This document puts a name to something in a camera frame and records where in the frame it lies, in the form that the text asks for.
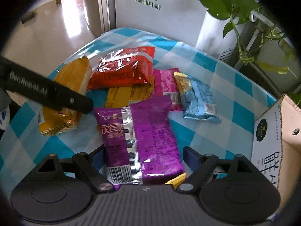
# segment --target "cardboard box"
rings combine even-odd
[[[295,129],[300,133],[293,135]],[[301,109],[286,94],[255,122],[251,162],[278,189],[279,213],[293,193],[301,168]]]

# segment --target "yellow snack package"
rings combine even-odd
[[[63,66],[54,81],[85,95],[91,72],[89,60],[84,56]],[[38,115],[39,131],[43,136],[53,136],[76,129],[81,116],[82,113],[68,108],[58,112],[43,106]]]
[[[183,173],[180,176],[177,176],[177,177],[169,180],[165,184],[172,184],[173,188],[176,189],[185,180],[185,178],[186,178],[186,173]]]
[[[154,89],[155,77],[151,77],[150,84],[136,84],[132,87],[109,88],[106,97],[106,108],[122,108],[130,104],[141,102],[147,99]]]

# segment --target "blue and white tablecloth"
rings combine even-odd
[[[212,153],[219,158],[234,154],[251,157],[254,120],[275,98],[227,64],[206,55],[183,42],[152,33],[118,28],[90,42],[68,58],[49,75],[53,79],[66,63],[81,55],[88,56],[93,67],[101,56],[126,47],[155,46],[154,68],[179,68],[181,72],[211,86],[212,95],[222,122],[183,119],[183,112],[169,113],[180,153],[189,145],[200,154]],[[103,107],[107,89],[88,91],[95,107]],[[41,106],[27,101],[18,111],[0,141],[0,181],[9,195],[13,188],[49,153],[71,158],[78,152],[91,152],[102,144],[93,114],[83,115],[77,130],[53,137],[41,136],[37,115]]]

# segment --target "white refrigerator panel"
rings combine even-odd
[[[206,14],[198,0],[115,0],[117,28],[156,33],[195,46]]]

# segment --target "pink snack package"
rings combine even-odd
[[[178,68],[161,70],[154,69],[153,75],[155,77],[154,90],[150,94],[150,98],[155,96],[169,95],[172,99],[172,104],[169,111],[182,111],[182,103],[177,83],[173,73],[179,71]]]
[[[159,96],[123,108],[94,108],[114,185],[164,184],[185,172],[168,119],[172,101]]]

